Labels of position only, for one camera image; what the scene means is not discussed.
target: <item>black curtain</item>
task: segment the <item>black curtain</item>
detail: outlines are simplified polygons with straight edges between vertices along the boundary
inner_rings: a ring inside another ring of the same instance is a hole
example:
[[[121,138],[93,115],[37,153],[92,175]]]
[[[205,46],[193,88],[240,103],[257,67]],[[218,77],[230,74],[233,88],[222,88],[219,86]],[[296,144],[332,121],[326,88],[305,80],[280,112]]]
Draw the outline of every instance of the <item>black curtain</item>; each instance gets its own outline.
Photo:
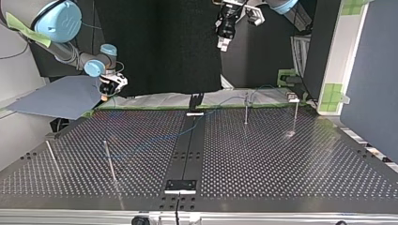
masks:
[[[95,0],[107,43],[129,85],[121,96],[213,92],[222,62],[211,0]]]

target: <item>robotic arm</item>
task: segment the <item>robotic arm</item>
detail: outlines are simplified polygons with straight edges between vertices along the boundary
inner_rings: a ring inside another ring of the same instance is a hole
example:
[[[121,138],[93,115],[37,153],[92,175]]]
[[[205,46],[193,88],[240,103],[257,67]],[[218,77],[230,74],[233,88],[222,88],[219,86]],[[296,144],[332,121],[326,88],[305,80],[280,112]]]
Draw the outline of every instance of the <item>robotic arm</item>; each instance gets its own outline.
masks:
[[[118,94],[128,80],[116,71],[117,48],[110,44],[100,47],[100,54],[92,55],[79,51],[70,41],[82,25],[82,13],[70,0],[0,0],[0,21],[7,24],[7,13],[18,18],[32,31],[45,35],[51,40],[46,47],[36,42],[47,52],[53,54],[61,63],[83,70],[91,77],[101,81],[99,91],[102,100]]]
[[[251,5],[269,4],[271,9],[284,15],[299,31],[306,30],[312,23],[299,0],[213,0],[213,3],[221,6],[216,26],[219,36],[218,47],[223,52],[227,51],[229,43],[235,37],[235,25],[240,20],[242,12],[248,16],[251,25],[258,26],[265,21],[261,9]]]

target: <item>metal table surface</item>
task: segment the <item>metal table surface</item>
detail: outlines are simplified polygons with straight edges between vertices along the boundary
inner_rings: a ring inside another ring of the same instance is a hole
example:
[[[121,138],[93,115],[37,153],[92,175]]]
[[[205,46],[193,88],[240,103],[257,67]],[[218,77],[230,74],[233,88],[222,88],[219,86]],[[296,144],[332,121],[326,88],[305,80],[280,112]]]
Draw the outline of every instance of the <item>metal table surface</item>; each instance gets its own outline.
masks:
[[[243,109],[96,112],[52,142],[57,160],[43,145],[0,172],[0,208],[398,214],[398,174],[294,110],[252,109],[248,125]],[[196,194],[165,195],[176,179],[197,180]]]

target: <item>white wall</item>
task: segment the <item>white wall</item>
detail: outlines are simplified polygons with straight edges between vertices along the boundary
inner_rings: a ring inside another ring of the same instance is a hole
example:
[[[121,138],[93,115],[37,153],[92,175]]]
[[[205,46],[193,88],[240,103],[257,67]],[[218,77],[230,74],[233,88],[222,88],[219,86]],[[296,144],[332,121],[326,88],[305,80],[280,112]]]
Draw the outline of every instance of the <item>white wall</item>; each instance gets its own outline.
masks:
[[[26,42],[0,25],[0,58],[20,53]],[[0,170],[40,145],[51,132],[50,117],[12,113],[4,109],[16,98],[45,85],[28,49],[14,58],[0,60]]]
[[[357,55],[367,9],[368,5],[364,6],[360,15],[340,15],[330,48],[320,101],[323,97],[326,83],[341,83],[343,85],[343,95],[345,95]],[[340,115],[342,108],[343,103],[339,105],[337,112],[320,112],[319,109],[318,112],[322,115]]]

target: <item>metal rod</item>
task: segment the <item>metal rod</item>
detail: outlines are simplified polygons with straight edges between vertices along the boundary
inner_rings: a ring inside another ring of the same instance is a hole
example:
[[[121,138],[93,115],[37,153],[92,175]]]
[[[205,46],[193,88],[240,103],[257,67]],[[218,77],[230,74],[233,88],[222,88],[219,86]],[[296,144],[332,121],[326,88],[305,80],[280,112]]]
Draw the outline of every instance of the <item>metal rod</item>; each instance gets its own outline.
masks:
[[[298,113],[299,113],[299,102],[296,103],[295,121],[293,123],[293,131],[294,132],[296,132],[296,121],[298,119]]]
[[[51,158],[52,158],[53,160],[56,160],[56,157],[55,157],[55,155],[54,155],[54,151],[53,151],[53,149],[52,149],[52,147],[51,147],[51,144],[50,144],[50,142],[49,142],[48,140],[46,141],[46,144],[47,144],[47,148],[48,148],[49,151],[50,151]]]
[[[249,124],[249,93],[245,97],[245,125]]]
[[[249,116],[249,106],[246,106],[246,112],[245,112],[245,125],[248,124],[248,116]]]
[[[109,152],[108,142],[103,141],[103,146],[105,147],[106,157],[108,158],[109,168],[111,169],[112,177],[115,181],[117,181],[114,170],[114,163],[112,162],[111,153]]]

